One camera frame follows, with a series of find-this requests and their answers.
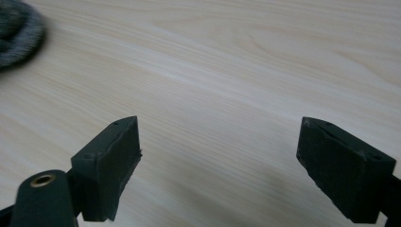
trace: table surface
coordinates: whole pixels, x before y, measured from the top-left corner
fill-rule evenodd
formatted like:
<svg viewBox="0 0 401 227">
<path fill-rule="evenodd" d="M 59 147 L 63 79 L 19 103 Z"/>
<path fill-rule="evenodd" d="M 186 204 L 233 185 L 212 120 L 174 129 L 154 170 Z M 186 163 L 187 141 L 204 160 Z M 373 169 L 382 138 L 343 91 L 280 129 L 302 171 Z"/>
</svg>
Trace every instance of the table surface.
<svg viewBox="0 0 401 227">
<path fill-rule="evenodd" d="M 27 2 L 47 39 L 0 76 L 1 207 L 131 115 L 116 220 L 80 226 L 356 226 L 295 157 L 303 116 L 401 161 L 398 0 Z"/>
</svg>

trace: light wood grain surface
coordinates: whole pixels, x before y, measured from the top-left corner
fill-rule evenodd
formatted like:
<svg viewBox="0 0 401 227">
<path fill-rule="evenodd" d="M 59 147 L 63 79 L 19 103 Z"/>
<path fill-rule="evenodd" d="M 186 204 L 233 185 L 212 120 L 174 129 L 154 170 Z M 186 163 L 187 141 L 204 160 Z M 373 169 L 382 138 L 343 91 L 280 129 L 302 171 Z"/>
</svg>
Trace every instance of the light wood grain surface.
<svg viewBox="0 0 401 227">
<path fill-rule="evenodd" d="M 398 0 L 27 2 L 48 34 L 0 76 L 1 207 L 130 115 L 116 220 L 80 226 L 356 226 L 295 158 L 304 115 L 401 161 Z"/>
</svg>

